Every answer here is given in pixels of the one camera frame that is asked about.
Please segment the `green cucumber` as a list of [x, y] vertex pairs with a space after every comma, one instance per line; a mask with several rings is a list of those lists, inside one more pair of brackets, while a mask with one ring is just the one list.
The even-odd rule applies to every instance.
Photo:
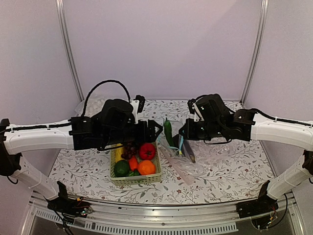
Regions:
[[172, 137], [172, 126], [171, 126], [170, 121], [167, 118], [165, 119], [163, 123], [163, 129], [164, 129], [164, 134], [165, 134], [165, 137], [169, 146], [174, 147], [175, 143]]

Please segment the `dark red grape bunch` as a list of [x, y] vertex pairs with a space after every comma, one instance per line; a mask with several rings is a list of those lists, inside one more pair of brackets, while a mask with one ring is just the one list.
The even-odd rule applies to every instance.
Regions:
[[123, 146], [121, 157], [125, 160], [130, 160], [133, 156], [138, 153], [138, 146], [135, 142], [129, 142]]

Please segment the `clear zip bag blue zipper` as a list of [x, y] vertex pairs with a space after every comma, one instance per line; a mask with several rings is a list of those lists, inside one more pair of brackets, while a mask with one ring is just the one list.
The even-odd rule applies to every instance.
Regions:
[[190, 186], [194, 183], [193, 175], [196, 173], [197, 165], [196, 163], [192, 163], [182, 153], [182, 144], [185, 139], [179, 134], [179, 129], [183, 126], [183, 123], [181, 123], [180, 121], [172, 120], [170, 120], [170, 123], [172, 126], [172, 137], [175, 146], [169, 146], [164, 134], [164, 130], [157, 139], [157, 145], [164, 157], [172, 165], [172, 167], [178, 173], [181, 179], [188, 186]]

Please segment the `purple eggplant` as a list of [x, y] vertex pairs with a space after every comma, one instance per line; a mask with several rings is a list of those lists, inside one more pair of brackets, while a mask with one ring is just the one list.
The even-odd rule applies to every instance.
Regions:
[[187, 140], [183, 141], [182, 144], [182, 153], [185, 157], [187, 157], [192, 163], [196, 162], [195, 159], [195, 154], [191, 148], [191, 145], [189, 144], [189, 142]]

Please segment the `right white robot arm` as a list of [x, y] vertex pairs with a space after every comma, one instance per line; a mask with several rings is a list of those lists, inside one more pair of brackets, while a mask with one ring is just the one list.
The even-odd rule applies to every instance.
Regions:
[[313, 176], [313, 124], [270, 117], [257, 109], [239, 109], [234, 113], [188, 118], [179, 134], [186, 140], [272, 141], [304, 150], [303, 155], [279, 176], [264, 183], [253, 202], [256, 213], [264, 213], [272, 202]]

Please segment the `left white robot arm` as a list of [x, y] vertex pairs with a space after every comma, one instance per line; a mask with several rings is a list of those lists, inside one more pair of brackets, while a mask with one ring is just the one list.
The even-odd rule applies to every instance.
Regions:
[[22, 158], [23, 152], [46, 149], [106, 151], [118, 143], [154, 142], [163, 128], [154, 120], [126, 121], [124, 124], [102, 123], [89, 117], [73, 117], [41, 125], [15, 125], [4, 118], [0, 122], [0, 174], [11, 176], [40, 193], [50, 208], [69, 212], [87, 203], [69, 199], [66, 186], [44, 176]]

